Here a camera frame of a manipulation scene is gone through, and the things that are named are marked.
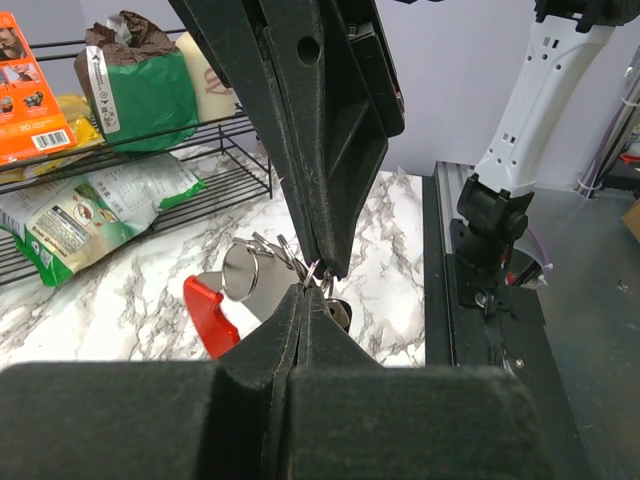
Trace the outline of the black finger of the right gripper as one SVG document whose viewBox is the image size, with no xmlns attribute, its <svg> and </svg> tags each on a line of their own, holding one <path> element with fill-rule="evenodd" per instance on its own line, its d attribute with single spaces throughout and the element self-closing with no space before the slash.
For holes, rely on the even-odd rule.
<svg viewBox="0 0 640 480">
<path fill-rule="evenodd" d="M 303 256 L 345 277 L 404 101 L 372 1 L 176 1 L 281 177 Z"/>
</svg>

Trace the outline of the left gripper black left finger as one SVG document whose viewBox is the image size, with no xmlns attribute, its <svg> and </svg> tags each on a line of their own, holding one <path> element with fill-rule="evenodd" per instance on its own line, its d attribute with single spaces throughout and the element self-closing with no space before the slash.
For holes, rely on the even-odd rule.
<svg viewBox="0 0 640 480">
<path fill-rule="evenodd" d="M 288 479 L 286 384 L 305 292 L 218 360 L 1 373 L 5 479 Z"/>
</svg>

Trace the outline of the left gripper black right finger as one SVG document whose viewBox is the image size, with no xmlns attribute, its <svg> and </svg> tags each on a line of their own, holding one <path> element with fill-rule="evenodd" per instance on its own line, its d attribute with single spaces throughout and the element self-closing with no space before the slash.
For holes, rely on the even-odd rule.
<svg viewBox="0 0 640 480">
<path fill-rule="evenodd" d="M 385 368 L 301 300 L 288 380 L 291 479 L 551 479 L 534 402 L 492 367 Z"/>
</svg>

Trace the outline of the metal keyring coil red holder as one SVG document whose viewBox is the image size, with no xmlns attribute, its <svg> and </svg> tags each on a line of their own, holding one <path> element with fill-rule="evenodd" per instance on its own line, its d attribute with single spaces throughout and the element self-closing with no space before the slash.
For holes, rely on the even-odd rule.
<svg viewBox="0 0 640 480">
<path fill-rule="evenodd" d="M 255 232 L 235 238 L 219 271 L 188 277 L 183 284 L 186 309 L 208 355 L 217 359 L 241 340 L 238 327 L 223 311 L 225 300 L 243 305 L 263 322 L 296 283 L 316 284 L 318 260 L 306 265 L 282 235 L 272 243 Z"/>
</svg>

